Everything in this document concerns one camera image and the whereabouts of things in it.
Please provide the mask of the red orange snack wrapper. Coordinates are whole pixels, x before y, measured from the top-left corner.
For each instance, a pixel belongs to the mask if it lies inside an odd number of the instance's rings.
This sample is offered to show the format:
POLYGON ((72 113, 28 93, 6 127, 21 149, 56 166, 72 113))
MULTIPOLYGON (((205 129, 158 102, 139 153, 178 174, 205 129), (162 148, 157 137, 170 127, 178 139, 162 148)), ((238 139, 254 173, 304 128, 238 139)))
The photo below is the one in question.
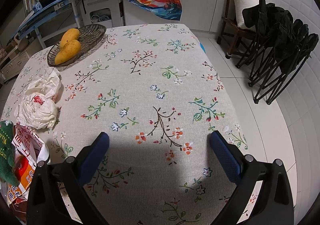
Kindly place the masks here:
POLYGON ((15 152, 13 171, 19 185, 8 185, 7 203, 18 220, 26 224, 29 188, 37 163, 48 161, 49 149, 33 129, 20 123, 15 125, 15 135, 11 144, 15 152))

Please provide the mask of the green felt cloth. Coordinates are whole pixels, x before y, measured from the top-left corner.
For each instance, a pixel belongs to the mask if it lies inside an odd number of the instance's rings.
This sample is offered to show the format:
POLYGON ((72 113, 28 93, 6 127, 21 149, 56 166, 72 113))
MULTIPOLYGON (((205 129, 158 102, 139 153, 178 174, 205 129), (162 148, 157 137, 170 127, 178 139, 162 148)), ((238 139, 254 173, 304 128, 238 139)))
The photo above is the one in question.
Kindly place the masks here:
POLYGON ((14 124, 10 120, 1 121, 1 180, 17 187, 20 182, 13 171, 15 166, 14 146, 12 145, 14 135, 14 124))

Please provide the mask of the white tissue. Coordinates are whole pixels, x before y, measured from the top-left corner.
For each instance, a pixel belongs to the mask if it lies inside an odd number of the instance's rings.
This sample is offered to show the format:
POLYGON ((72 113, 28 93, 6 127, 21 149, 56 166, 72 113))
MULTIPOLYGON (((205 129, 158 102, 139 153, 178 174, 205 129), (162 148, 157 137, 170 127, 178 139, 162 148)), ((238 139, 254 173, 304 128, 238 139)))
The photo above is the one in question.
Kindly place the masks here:
POLYGON ((28 85, 24 96, 41 94, 44 95, 45 99, 56 101, 60 88, 60 72, 57 68, 48 67, 44 69, 42 76, 28 85))

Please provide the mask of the floral tablecloth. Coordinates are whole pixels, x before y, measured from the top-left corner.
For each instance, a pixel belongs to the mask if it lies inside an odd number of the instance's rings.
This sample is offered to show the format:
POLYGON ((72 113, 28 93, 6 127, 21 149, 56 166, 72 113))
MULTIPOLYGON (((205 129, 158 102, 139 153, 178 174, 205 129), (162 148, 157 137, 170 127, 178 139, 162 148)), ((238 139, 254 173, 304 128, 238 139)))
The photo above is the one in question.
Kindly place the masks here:
POLYGON ((219 131, 248 145, 198 39, 182 24, 108 29, 61 68, 57 120, 38 130, 53 163, 105 132, 110 147, 85 191, 109 224, 210 224, 235 185, 211 150, 219 131))

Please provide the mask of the yellow mango near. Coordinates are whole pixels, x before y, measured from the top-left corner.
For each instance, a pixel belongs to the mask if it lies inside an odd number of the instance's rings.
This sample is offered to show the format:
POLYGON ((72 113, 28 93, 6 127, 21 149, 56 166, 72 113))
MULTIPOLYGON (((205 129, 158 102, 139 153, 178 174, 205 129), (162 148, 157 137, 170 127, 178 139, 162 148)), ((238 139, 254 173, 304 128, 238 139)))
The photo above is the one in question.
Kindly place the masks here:
POLYGON ((59 65, 65 63, 71 58, 75 57, 81 50, 81 43, 78 40, 71 40, 68 42, 56 55, 55 64, 59 65))

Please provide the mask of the yellow mango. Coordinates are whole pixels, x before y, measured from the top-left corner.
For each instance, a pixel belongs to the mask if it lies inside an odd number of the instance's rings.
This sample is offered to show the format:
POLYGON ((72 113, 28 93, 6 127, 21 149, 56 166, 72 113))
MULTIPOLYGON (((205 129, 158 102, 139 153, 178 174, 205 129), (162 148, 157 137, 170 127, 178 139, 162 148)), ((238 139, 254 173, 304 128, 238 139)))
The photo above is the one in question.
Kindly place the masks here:
POLYGON ((71 58, 75 57, 81 50, 81 43, 78 40, 71 40, 68 42, 56 55, 55 64, 59 65, 65 63, 71 58))
POLYGON ((71 40, 78 40, 80 36, 80 31, 76 28, 69 29, 66 31, 61 38, 60 48, 63 48, 71 40))

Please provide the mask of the yellow mango far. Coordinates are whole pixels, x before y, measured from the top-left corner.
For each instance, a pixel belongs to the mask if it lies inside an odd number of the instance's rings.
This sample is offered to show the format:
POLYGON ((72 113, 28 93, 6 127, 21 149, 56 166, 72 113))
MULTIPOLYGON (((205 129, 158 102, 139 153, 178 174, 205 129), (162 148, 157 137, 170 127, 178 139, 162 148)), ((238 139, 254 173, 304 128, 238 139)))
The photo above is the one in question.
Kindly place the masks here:
POLYGON ((69 29, 66 31, 61 38, 60 48, 63 48, 71 40, 78 40, 80 36, 80 31, 76 28, 69 29))

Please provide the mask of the black folded chairs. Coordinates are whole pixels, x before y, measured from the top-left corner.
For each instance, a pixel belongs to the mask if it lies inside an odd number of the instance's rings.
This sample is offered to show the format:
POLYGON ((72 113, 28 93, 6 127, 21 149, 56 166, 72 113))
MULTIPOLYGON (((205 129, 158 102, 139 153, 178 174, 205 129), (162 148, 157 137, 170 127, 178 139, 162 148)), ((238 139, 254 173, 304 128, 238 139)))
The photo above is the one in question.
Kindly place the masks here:
POLYGON ((236 64, 251 66, 249 87, 259 89, 255 104, 266 97, 271 104, 294 79, 319 42, 319 35, 308 24, 294 19, 290 11, 259 0, 258 5, 243 10, 247 27, 254 27, 253 40, 236 64))

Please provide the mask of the white plastic stool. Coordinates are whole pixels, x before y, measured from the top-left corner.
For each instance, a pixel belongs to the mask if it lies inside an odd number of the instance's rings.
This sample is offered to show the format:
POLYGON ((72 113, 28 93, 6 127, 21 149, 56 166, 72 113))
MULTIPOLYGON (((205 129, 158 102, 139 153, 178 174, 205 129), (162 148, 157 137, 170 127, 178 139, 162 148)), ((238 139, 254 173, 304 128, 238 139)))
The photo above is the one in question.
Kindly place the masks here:
POLYGON ((100 24, 106 28, 125 25, 123 0, 84 0, 80 10, 84 25, 100 24))

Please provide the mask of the blue study desk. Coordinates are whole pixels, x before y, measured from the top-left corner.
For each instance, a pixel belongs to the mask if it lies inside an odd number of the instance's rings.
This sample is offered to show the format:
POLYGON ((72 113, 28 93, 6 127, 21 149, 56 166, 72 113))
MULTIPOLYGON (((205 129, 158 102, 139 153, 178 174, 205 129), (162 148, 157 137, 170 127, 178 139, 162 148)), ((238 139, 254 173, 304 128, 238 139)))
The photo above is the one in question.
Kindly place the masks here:
POLYGON ((66 32, 70 28, 80 28, 80 13, 77 9, 77 1, 82 0, 56 0, 46 7, 42 8, 38 12, 32 12, 29 14, 27 18, 21 23, 19 28, 15 31, 15 33, 11 36, 11 39, 16 38, 16 42, 18 40, 23 39, 25 36, 31 34, 33 31, 36 33, 36 37, 43 49, 46 48, 46 44, 44 43, 46 40, 53 38, 54 36, 59 35, 60 33, 66 32), (42 36, 39 27, 50 20, 54 19, 58 15, 65 13, 71 10, 71 15, 74 16, 75 23, 66 26, 61 29, 57 29, 56 31, 51 32, 47 36, 42 36))

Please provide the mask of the wooden chair with cushion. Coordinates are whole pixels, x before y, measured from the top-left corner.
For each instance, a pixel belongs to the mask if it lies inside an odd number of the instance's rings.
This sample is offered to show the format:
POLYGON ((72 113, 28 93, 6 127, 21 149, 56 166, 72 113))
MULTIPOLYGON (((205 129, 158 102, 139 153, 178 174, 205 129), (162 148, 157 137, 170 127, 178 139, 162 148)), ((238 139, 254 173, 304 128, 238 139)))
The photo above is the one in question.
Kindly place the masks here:
POLYGON ((252 41, 255 38, 255 27, 247 27, 244 22, 242 11, 249 7, 259 4, 259 0, 226 0, 225 13, 222 17, 222 28, 217 38, 217 44, 221 44, 227 37, 233 37, 229 44, 229 51, 225 57, 231 58, 231 55, 242 56, 239 46, 248 48, 243 39, 252 41))

